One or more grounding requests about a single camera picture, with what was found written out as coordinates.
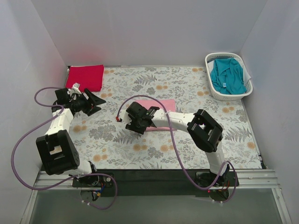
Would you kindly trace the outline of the pink t shirt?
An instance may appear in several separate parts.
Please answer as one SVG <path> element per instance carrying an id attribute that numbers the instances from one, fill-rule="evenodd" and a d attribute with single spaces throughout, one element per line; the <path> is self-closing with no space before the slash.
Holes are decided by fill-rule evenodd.
<path id="1" fill-rule="evenodd" d="M 163 107 L 156 101 L 149 99 L 149 100 L 137 100 L 137 103 L 139 103 L 141 106 L 145 107 L 146 109 L 149 109 L 152 106 L 159 107 L 162 109 Z M 175 112 L 176 106 L 175 106 L 175 100 L 174 99 L 166 99 L 166 100 L 160 100 L 160 102 L 164 105 L 166 110 L 168 112 Z M 147 127 L 146 131 L 169 131 L 169 127 Z"/>

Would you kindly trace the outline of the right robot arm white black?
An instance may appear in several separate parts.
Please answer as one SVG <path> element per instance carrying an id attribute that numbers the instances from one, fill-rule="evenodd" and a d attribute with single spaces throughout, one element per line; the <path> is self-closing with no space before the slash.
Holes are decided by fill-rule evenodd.
<path id="1" fill-rule="evenodd" d="M 199 109 L 195 113 L 168 112 L 163 104 L 146 109 L 133 102 L 127 109 L 120 109 L 117 116 L 126 123 L 126 129 L 139 134 L 144 134 L 148 127 L 169 128 L 178 162 L 186 177 L 198 189 L 208 190 L 215 184 L 220 186 L 227 182 L 229 165 L 222 150 L 223 129 L 205 110 Z M 175 146 L 174 129 L 188 133 L 195 145 L 205 152 L 209 162 L 209 184 L 202 187 L 188 175 Z"/>

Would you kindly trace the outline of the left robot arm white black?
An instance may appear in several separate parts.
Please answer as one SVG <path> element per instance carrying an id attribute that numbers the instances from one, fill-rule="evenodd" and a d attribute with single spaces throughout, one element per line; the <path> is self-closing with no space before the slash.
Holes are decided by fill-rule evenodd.
<path id="1" fill-rule="evenodd" d="M 36 139 L 36 146 L 48 175 L 68 174 L 80 178 L 90 187 L 99 183 L 99 174 L 90 161 L 81 161 L 71 140 L 69 129 L 76 113 L 91 116 L 100 111 L 105 100 L 97 97 L 87 88 L 83 92 L 76 85 L 72 88 L 55 90 L 56 101 L 51 110 L 53 120 L 47 132 Z"/>

